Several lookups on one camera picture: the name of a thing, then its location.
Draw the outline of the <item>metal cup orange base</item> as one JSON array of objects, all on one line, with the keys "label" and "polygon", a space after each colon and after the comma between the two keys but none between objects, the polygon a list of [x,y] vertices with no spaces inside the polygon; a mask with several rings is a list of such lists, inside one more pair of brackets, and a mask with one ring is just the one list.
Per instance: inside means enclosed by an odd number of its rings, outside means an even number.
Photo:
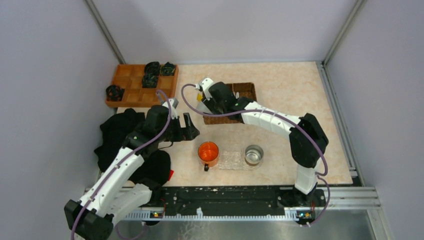
[{"label": "metal cup orange base", "polygon": [[258,166],[263,162],[264,151],[255,144],[249,145],[244,150],[244,161],[249,166]]}]

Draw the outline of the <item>brown wicker divided basket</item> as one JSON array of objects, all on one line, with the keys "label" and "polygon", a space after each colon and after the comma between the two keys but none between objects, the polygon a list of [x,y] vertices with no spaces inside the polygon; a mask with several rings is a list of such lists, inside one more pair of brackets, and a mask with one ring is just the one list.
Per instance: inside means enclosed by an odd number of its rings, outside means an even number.
[{"label": "brown wicker divided basket", "polygon": [[226,85],[232,89],[236,98],[245,98],[245,105],[257,100],[255,85],[252,82],[226,83]]}]

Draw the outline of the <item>white toothpaste tube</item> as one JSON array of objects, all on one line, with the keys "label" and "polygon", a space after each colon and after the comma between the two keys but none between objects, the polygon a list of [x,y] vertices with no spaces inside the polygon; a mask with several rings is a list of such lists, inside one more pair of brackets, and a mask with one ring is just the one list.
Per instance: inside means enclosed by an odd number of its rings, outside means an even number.
[{"label": "white toothpaste tube", "polygon": [[202,102],[199,101],[196,108],[197,111],[204,113],[204,114],[210,114],[210,110],[208,109],[208,107]]}]

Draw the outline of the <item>clear textured plastic tray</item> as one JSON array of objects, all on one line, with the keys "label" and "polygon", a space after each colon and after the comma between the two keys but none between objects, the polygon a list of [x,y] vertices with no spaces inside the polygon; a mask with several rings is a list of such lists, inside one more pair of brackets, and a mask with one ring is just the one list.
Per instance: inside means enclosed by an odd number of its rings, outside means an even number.
[{"label": "clear textured plastic tray", "polygon": [[256,166],[250,166],[245,162],[245,149],[248,145],[237,145],[233,148],[225,148],[219,156],[217,168],[220,170],[232,171],[254,171],[258,169],[262,163]]}]

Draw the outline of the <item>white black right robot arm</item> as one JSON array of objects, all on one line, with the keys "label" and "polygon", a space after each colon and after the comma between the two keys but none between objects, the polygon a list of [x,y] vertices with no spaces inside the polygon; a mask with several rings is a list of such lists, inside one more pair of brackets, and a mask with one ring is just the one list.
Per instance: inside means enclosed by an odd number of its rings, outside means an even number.
[{"label": "white black right robot arm", "polygon": [[199,83],[199,89],[207,113],[260,127],[286,138],[291,156],[297,163],[294,189],[305,196],[315,190],[320,175],[318,166],[323,162],[329,140],[313,114],[283,114],[264,107],[249,97],[237,97],[227,84],[214,82],[210,78],[203,79]]}]

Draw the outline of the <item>orange translucent plastic mug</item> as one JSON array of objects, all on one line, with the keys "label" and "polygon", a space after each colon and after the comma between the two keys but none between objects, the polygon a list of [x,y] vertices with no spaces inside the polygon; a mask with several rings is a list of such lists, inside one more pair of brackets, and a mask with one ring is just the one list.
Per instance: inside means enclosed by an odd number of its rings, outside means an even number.
[{"label": "orange translucent plastic mug", "polygon": [[203,142],[198,147],[197,154],[204,172],[208,172],[211,168],[216,166],[220,158],[218,146],[211,141]]}]

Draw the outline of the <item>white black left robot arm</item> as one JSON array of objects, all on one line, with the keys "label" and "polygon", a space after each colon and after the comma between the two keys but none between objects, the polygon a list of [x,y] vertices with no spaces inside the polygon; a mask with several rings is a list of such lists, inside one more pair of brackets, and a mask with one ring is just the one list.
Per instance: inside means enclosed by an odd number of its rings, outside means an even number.
[{"label": "white black left robot arm", "polygon": [[64,213],[72,240],[77,236],[106,240],[130,212],[158,197],[162,183],[147,176],[127,193],[118,193],[139,168],[154,163],[160,143],[192,141],[200,135],[188,112],[183,113],[183,119],[185,126],[181,126],[174,104],[154,105],[147,111],[94,186],[79,200],[66,203]]}]

